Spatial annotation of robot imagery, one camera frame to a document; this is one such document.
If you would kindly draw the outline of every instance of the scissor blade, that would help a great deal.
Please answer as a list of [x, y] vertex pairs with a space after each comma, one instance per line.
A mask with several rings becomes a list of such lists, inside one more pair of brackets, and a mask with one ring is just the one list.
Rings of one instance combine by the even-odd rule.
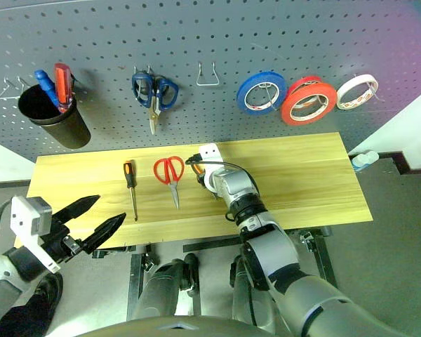
[[153, 119], [149, 120], [149, 129], [151, 130], [152, 135], [154, 135], [154, 133], [156, 132], [156, 123]]
[[178, 197], [178, 191], [176, 190], [176, 183], [169, 184], [173, 202], [175, 203], [176, 209], [180, 209], [180, 199]]

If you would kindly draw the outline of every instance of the pegboard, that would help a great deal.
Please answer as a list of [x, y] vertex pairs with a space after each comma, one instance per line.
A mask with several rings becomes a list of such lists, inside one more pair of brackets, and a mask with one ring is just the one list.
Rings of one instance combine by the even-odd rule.
[[[198, 62], [212, 81], [195, 84]], [[0, 92], [4, 77], [34, 85], [35, 69], [65, 62], [78, 79], [79, 111], [92, 133], [69, 150], [0, 100], [0, 144], [35, 160], [43, 154], [113, 150], [339, 131], [355, 147], [421, 94], [421, 1], [0, 0]], [[131, 90], [134, 66], [180, 87], [175, 107], [149, 131], [147, 110]], [[260, 71], [288, 85], [317, 74], [339, 88], [372, 74], [378, 95], [354, 110], [287, 126], [280, 111], [249, 116], [235, 102], [239, 86]]]

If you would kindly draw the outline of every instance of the grey robot arm segment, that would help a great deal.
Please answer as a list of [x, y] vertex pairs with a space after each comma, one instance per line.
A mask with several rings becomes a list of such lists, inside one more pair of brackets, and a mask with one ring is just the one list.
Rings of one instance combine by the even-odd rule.
[[252, 285], [270, 293], [295, 336], [405, 336], [383, 324], [320, 277], [300, 269], [288, 235], [245, 171], [219, 168], [210, 183], [239, 228]]

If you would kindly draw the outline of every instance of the light wood surface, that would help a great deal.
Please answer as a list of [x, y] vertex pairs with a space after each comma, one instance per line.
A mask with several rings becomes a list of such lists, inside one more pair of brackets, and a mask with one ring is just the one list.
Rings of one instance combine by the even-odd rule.
[[[249, 170], [265, 206], [283, 228], [314, 227], [372, 220], [338, 133], [218, 143], [225, 161]], [[153, 175], [157, 159], [188, 157], [199, 145], [86, 152], [38, 157], [28, 197], [43, 197], [53, 212], [80, 197], [101, 198], [67, 223], [71, 235], [85, 238], [104, 220], [126, 212], [125, 222], [102, 248], [148, 242], [236, 234], [225, 220], [226, 206], [197, 183], [190, 167], [178, 183], [180, 210], [170, 189]], [[123, 163], [136, 165], [137, 222], [123, 175]]]

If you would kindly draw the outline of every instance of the white tape roll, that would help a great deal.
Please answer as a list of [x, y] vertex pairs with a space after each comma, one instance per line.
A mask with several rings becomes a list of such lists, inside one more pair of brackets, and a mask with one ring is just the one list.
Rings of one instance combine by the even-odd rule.
[[[359, 86], [361, 84], [369, 84], [369, 88], [365, 91], [362, 95], [360, 95], [355, 100], [350, 102], [342, 102], [343, 96], [353, 89], [355, 86]], [[377, 88], [379, 87], [379, 83], [373, 77], [373, 75], [364, 74], [353, 79], [350, 79], [348, 82], [343, 84], [340, 89], [337, 91], [337, 106], [339, 109], [342, 110], [350, 110], [358, 107], [359, 105], [364, 104], [367, 100], [369, 100], [373, 95], [376, 93]]]

